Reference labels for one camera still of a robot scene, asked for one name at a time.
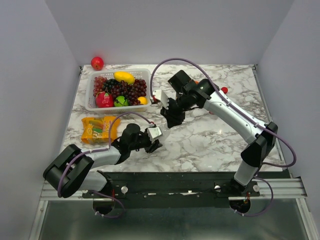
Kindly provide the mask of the clear plastic bottle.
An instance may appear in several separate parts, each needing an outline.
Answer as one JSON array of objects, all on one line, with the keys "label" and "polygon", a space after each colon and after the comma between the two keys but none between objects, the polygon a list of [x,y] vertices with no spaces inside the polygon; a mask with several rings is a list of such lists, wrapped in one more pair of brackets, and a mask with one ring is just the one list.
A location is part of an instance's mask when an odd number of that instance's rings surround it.
[{"label": "clear plastic bottle", "polygon": [[159,129],[161,131],[161,136],[158,138],[158,140],[159,140],[159,146],[162,147],[164,145],[166,139],[171,134],[171,129],[168,127],[168,125],[166,123],[160,125]]}]

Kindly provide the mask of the red bottle cap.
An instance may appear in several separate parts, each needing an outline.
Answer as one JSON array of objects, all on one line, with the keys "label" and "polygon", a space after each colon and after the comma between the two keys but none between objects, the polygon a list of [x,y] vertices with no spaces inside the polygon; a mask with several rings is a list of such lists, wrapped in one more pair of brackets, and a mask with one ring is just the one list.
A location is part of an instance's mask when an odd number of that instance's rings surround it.
[{"label": "red bottle cap", "polygon": [[224,94],[228,93],[228,88],[227,87],[222,87],[221,90],[223,91]]}]

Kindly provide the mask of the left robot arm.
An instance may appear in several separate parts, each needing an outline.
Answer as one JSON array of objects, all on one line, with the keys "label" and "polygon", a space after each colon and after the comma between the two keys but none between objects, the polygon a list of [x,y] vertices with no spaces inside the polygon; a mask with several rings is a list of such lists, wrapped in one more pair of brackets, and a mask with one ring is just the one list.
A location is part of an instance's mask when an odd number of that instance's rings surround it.
[{"label": "left robot arm", "polygon": [[91,169],[121,164],[132,151],[144,149],[146,153],[152,153],[162,146],[160,139],[163,136],[164,130],[159,126],[141,131],[139,125],[130,123],[108,149],[83,152],[75,144],[68,145],[44,170],[43,178],[57,190],[60,198],[68,198],[80,190],[93,190],[99,197],[107,197],[111,185],[106,177]]}]

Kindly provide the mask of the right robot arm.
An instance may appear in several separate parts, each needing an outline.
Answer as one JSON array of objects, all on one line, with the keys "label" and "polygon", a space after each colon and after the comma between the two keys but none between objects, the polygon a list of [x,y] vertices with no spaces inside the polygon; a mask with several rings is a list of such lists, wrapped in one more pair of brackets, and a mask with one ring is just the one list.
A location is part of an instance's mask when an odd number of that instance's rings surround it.
[{"label": "right robot arm", "polygon": [[242,162],[230,181],[230,191],[236,196],[243,195],[274,148],[274,135],[278,126],[273,122],[266,124],[239,108],[208,79],[196,83],[185,71],[180,70],[168,80],[168,83],[178,97],[168,98],[166,106],[160,111],[166,119],[167,128],[181,125],[185,120],[185,113],[197,106],[214,113],[245,140],[247,147],[240,154]]}]

